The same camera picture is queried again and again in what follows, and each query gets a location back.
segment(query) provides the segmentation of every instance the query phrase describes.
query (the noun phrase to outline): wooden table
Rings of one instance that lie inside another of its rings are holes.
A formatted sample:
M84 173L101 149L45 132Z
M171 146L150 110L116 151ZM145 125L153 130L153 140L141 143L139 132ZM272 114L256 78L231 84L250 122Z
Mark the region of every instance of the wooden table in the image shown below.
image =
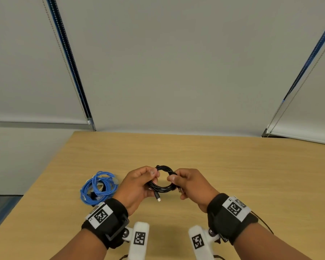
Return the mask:
M91 207L79 189L99 170L120 180L149 165L198 168L219 191L236 195L277 236L325 259L325 145L277 138L75 132L0 226L0 259L49 259L79 230ZM160 185L166 184L161 172ZM188 229L207 216L178 191L148 198L130 218L150 224L147 260L194 259ZM117 260L128 244L110 250ZM227 260L230 244L215 244Z

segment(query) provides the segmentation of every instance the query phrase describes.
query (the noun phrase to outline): black cable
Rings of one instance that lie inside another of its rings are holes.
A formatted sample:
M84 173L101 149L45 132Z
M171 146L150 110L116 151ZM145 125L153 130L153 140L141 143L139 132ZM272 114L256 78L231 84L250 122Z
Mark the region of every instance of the black cable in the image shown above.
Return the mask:
M224 257L221 257L220 255L217 255L217 254L213 255L213 257L214 257L214 258L220 258L220 259L222 259L222 260L225 260Z
M264 222L263 219L261 219L261 218L260 218L256 213L254 213L253 211L252 211L252 214L254 214L257 218L259 218L260 221L262 221L262 222L264 223L264 225L266 225L267 228L269 228L270 232L271 232L272 234L274 234L273 231L271 230L271 228L267 225L267 223Z
M127 258L128 257L128 255L126 254L126 255L124 255L121 259L119 259L119 260L123 260L124 258Z
M157 165L156 166L156 169L157 170L163 170L165 172L167 172L169 175L177 175L177 173L175 173L170 167L167 167L167 166L159 166ZM165 192L169 192L169 191L173 191L177 188L176 185L174 185L173 183L171 183L169 186L166 186L166 187L161 187L161 186L158 186L156 185L155 183L153 183L153 181L149 181L147 183L147 185L154 191L154 192L160 192L160 193L165 193Z

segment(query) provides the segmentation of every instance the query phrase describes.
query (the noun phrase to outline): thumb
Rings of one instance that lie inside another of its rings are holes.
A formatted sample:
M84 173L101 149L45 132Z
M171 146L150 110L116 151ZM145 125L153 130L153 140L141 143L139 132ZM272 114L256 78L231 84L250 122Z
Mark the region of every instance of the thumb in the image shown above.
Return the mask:
M186 181L187 181L186 178L182 178L181 176L172 174L169 175L169 177L167 177L167 180L169 182L172 182L174 185L180 186L185 189Z
M150 180L154 179L155 176L157 174L157 170L156 168L153 168L149 171L146 171L145 173L143 173L139 178L138 181L140 183L140 185L145 185L147 182L149 182Z

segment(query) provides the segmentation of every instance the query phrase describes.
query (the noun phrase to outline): wrist strap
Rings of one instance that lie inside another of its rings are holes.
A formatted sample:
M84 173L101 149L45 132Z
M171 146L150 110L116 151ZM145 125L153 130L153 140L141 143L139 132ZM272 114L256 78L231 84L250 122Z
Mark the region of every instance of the wrist strap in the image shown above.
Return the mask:
M122 236L129 223L127 217L125 206L110 198L94 207L82 224L82 229L85 228L95 234L107 249L114 249L124 242Z
M208 227L233 245L248 225L258 222L250 212L250 208L236 197L220 193L207 207Z

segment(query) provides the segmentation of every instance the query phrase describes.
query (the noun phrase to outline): blue cable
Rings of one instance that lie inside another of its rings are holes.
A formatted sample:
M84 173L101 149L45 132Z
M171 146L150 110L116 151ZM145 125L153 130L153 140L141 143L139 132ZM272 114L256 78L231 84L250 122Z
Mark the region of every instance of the blue cable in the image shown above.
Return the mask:
M97 184L99 182L104 184L103 190L105 191L102 192L98 189ZM88 195L88 190L90 188L93 188L93 192L97 195L96 200L93 200ZM87 180L85 185L83 185L83 187L81 188L81 200L87 205L97 205L100 202L112 198L117 188L118 180L114 174L110 172L99 171L93 176L93 178Z

